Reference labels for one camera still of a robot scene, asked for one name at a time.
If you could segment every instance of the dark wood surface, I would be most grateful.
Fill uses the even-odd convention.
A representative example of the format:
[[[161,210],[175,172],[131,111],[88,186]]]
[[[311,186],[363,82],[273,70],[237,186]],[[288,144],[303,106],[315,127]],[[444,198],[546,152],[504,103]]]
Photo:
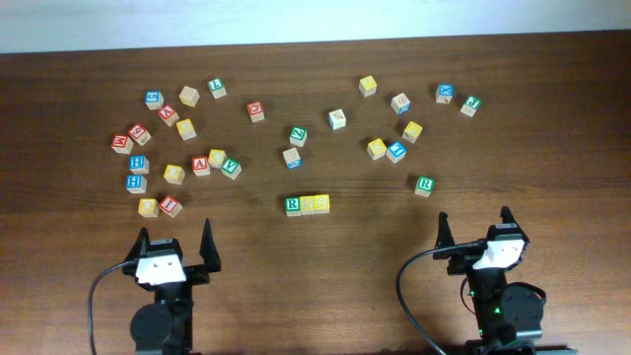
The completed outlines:
[[[496,35],[0,56],[0,349],[85,354],[90,283],[126,256],[140,227],[175,237],[188,264],[209,217],[223,271],[194,290],[194,345],[204,354],[341,354],[421,350],[394,277],[434,245],[438,214],[457,242],[483,238],[508,205],[531,239],[511,281],[548,293],[539,344],[583,354],[631,348],[631,35]],[[362,98],[364,75],[376,95]],[[205,82],[221,76],[228,96]],[[439,82],[456,102],[433,101]],[[177,99],[199,90],[196,108]],[[163,92],[197,138],[182,142],[143,104]],[[397,117],[391,97],[412,109]],[[463,97],[482,99],[474,118]],[[252,124],[245,104],[260,100]],[[348,124],[331,131],[326,113]],[[373,162],[370,139],[424,127],[398,164]],[[147,196],[171,194],[183,211],[144,219],[124,187],[128,157],[109,147],[136,122],[153,138],[133,154],[151,162]],[[288,171],[289,130],[309,130],[304,166]],[[196,177],[192,156],[223,148],[243,164],[237,180]],[[162,178],[186,168],[182,186]],[[429,198],[413,194],[420,176]],[[329,193],[331,212],[287,218],[283,198]],[[441,343],[477,337],[444,261],[409,269],[403,291]],[[115,273],[97,289],[102,354],[131,354],[128,325],[152,295]]]

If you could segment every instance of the yellow block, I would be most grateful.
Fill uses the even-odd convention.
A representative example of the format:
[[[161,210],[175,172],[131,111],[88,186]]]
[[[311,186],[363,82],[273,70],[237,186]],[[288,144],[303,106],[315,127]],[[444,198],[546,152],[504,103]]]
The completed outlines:
[[[364,90],[370,90],[377,87],[377,82],[375,81],[375,79],[373,79],[372,75],[363,78],[359,82],[362,83]]]
[[[141,198],[138,203],[138,213],[141,215],[155,214],[158,201],[155,198]]]
[[[315,213],[327,213],[330,206],[328,194],[316,195],[315,200]]]
[[[407,127],[405,127],[405,133],[407,133],[408,135],[414,137],[414,138],[418,138],[419,135],[421,135],[421,131],[423,130],[423,127],[413,121],[410,121],[407,124]]]
[[[313,196],[300,196],[300,211],[302,214],[314,214],[316,212],[316,199]]]
[[[211,149],[208,155],[208,163],[213,168],[221,168],[226,160],[226,152],[220,149]]]
[[[167,165],[165,169],[165,179],[167,180],[177,180],[184,173],[184,169],[178,166]]]
[[[179,135],[185,135],[194,131],[195,128],[193,128],[193,122],[190,121],[190,118],[181,120],[177,123],[177,132],[179,132]]]
[[[384,144],[382,138],[377,138],[374,141],[368,143],[368,147],[373,152],[373,154],[379,154],[386,150],[386,144]]]

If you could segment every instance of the letter cube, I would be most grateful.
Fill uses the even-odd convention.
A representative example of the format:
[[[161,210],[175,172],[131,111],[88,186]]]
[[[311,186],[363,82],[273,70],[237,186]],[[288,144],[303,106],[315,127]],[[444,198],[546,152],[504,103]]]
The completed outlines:
[[[289,135],[289,142],[293,145],[304,147],[307,141],[307,129],[304,127],[294,127]]]
[[[131,193],[145,193],[147,180],[143,176],[127,176],[127,190]]]
[[[364,98],[377,92],[377,82],[372,75],[359,81],[359,91],[362,92]]]
[[[178,166],[169,164],[165,169],[165,180],[168,183],[181,184],[184,181],[185,175],[184,169]]]
[[[410,121],[409,123],[407,123],[407,127],[405,127],[405,130],[403,131],[403,139],[414,143],[416,142],[416,139],[421,135],[422,131],[423,127],[420,124],[414,121]]]
[[[206,157],[193,158],[193,172],[198,177],[210,175],[210,165],[208,165],[208,158]]]
[[[302,159],[300,159],[300,155],[298,154],[298,149],[292,148],[283,152],[283,158],[285,158],[285,164],[287,164],[287,168],[294,169],[303,164]]]
[[[185,86],[179,93],[179,100],[186,106],[195,107],[199,100],[199,93],[196,89]]]
[[[401,142],[394,142],[392,143],[392,145],[390,145],[389,147],[387,147],[387,152],[386,152],[386,156],[393,162],[393,163],[398,163],[398,161],[400,161],[401,159],[403,159],[403,157],[405,157],[405,153],[407,152],[407,150],[405,149],[405,147],[403,147],[403,145],[401,144]]]
[[[314,196],[315,213],[328,213],[330,211],[330,201],[327,194]]]
[[[454,98],[454,85],[440,84],[436,88],[436,103],[448,104]]]
[[[346,126],[346,116],[342,108],[328,113],[328,124],[331,125],[333,130]]]
[[[382,138],[377,138],[368,143],[368,154],[373,160],[377,160],[386,154],[386,144],[384,144]]]
[[[165,98],[159,91],[148,91],[145,94],[145,104],[149,109],[160,109],[164,103]]]
[[[224,86],[224,82],[221,81],[221,78],[213,79],[208,82],[208,89],[210,89],[210,93],[213,95],[213,98],[219,99],[221,97],[225,97],[228,95],[226,93],[226,87]]]
[[[147,143],[151,139],[151,134],[149,134],[147,129],[140,125],[140,123],[131,127],[128,133],[131,138],[133,138],[136,143],[140,144],[141,146],[145,145],[145,143]]]
[[[114,139],[111,141],[111,149],[120,154],[131,153],[131,148],[133,148],[133,146],[134,142],[132,142],[129,137],[119,134],[116,134]]]
[[[241,164],[236,160],[227,159],[226,163],[221,167],[221,172],[226,177],[235,179],[241,173]]]
[[[169,106],[165,105],[161,110],[158,111],[158,116],[162,119],[162,122],[166,123],[167,126],[171,127],[179,120],[179,115],[177,112]]]
[[[299,217],[300,213],[300,198],[289,197],[285,198],[285,213],[287,217]]]
[[[138,213],[143,217],[158,217],[160,208],[155,198],[141,198],[138,203]]]
[[[477,112],[477,110],[482,105],[482,101],[477,97],[469,96],[468,99],[462,105],[462,109],[460,112],[466,114],[469,117],[473,117],[473,115]]]
[[[172,218],[175,218],[175,216],[177,216],[177,213],[181,211],[181,203],[177,202],[176,199],[167,195],[167,197],[165,197],[165,199],[160,202],[160,209]]]
[[[183,140],[197,137],[195,127],[193,127],[193,122],[190,121],[190,118],[181,120],[177,123],[177,132],[179,132],[179,135]]]
[[[263,105],[261,105],[260,102],[249,104],[247,106],[247,112],[249,113],[249,118],[252,122],[259,122],[260,120],[265,119]]]
[[[145,156],[129,157],[129,170],[135,175],[149,173],[149,161]]]
[[[226,152],[219,149],[211,149],[210,154],[208,155],[208,163],[213,168],[221,169],[224,165],[224,161],[226,160]]]
[[[392,98],[390,106],[396,114],[406,113],[410,110],[410,100],[407,99],[405,94],[399,94]]]
[[[414,193],[424,197],[429,197],[432,190],[434,190],[434,180],[428,177],[420,177],[416,182]]]
[[[300,196],[300,213],[303,216],[316,213],[316,199],[313,196]]]

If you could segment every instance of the brown tabletop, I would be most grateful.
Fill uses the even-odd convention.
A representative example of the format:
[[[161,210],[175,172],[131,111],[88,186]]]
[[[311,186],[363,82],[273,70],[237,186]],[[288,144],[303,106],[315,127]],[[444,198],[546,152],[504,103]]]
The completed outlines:
[[[493,35],[317,44],[246,45],[0,56],[0,349],[3,354],[86,354],[88,289],[124,259],[141,227],[177,238],[184,263],[210,218],[223,270],[194,289],[194,347],[204,354],[341,354],[428,347],[405,317],[394,277],[433,247],[446,211],[469,242],[513,210],[531,239],[509,281],[548,294],[540,345],[584,354],[631,348],[631,35]],[[359,79],[373,75],[375,95]],[[228,91],[214,100],[206,82]],[[438,83],[456,98],[437,105]],[[182,87],[201,96],[195,108]],[[182,141],[143,103],[160,90],[197,137]],[[390,99],[405,93],[397,116]],[[473,118],[464,98],[483,103]],[[265,120],[245,105],[261,101]],[[347,126],[326,114],[342,108]],[[406,157],[372,161],[367,143],[418,141]],[[148,191],[125,189],[129,156],[114,134],[141,123],[152,135],[132,154],[151,163]],[[308,129],[304,165],[282,152],[294,125]],[[224,149],[243,172],[196,177],[190,159]],[[167,164],[183,185],[163,179]],[[413,193],[433,178],[428,198]],[[330,213],[285,216],[283,199],[330,194]],[[178,199],[172,219],[137,213],[141,196]],[[459,300],[461,277],[422,260],[403,280],[412,313],[436,340],[478,337]],[[116,272],[97,289],[100,354],[131,354],[134,313],[153,295]]]

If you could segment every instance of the wood grain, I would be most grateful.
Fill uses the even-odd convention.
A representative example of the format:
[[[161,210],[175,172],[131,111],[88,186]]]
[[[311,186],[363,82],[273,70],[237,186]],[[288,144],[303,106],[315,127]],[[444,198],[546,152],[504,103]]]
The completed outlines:
[[[178,238],[197,262],[209,217],[224,269],[194,290],[194,344],[204,354],[341,354],[422,350],[396,300],[394,277],[429,249],[446,211],[458,242],[484,237],[512,208],[532,244],[510,280],[548,293],[544,344],[584,354],[631,348],[631,33],[496,35],[138,49],[0,57],[0,349],[4,354],[88,352],[86,299],[93,278],[121,261],[142,226]],[[362,98],[371,74],[378,92]],[[212,99],[216,76],[228,95]],[[439,82],[456,102],[433,103]],[[187,108],[182,86],[201,99]],[[163,92],[197,138],[182,142],[143,104]],[[389,100],[405,93],[397,118]],[[474,118],[459,113],[482,99]],[[245,104],[261,101],[265,120]],[[326,113],[343,108],[333,132]],[[424,130],[398,164],[373,162],[369,140]],[[143,219],[124,188],[126,156],[113,134],[139,122],[152,134],[148,196],[170,194],[183,211]],[[309,138],[304,165],[284,166],[293,125]],[[243,164],[237,180],[189,161],[223,148]],[[185,166],[182,186],[162,178]],[[415,196],[420,176],[436,180]],[[285,217],[283,198],[330,194],[331,213]],[[444,262],[409,270],[409,306],[441,343],[477,337]],[[130,354],[128,325],[152,296],[120,273],[98,288],[101,354]]]

